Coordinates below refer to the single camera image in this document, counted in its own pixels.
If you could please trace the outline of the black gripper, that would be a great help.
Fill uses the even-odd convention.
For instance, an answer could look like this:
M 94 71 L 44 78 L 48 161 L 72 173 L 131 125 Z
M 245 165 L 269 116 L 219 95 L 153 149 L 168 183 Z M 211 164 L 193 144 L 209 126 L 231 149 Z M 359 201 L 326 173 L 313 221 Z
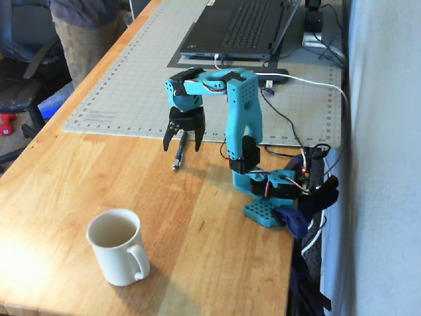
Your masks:
M 198 152 L 205 134 L 205 112 L 204 108 L 198 107 L 189 111 L 181 111 L 172 107 L 169 113 L 169 123 L 163 138 L 163 149 L 168 151 L 168 146 L 173 137 L 182 129 L 194 131 L 195 151 Z

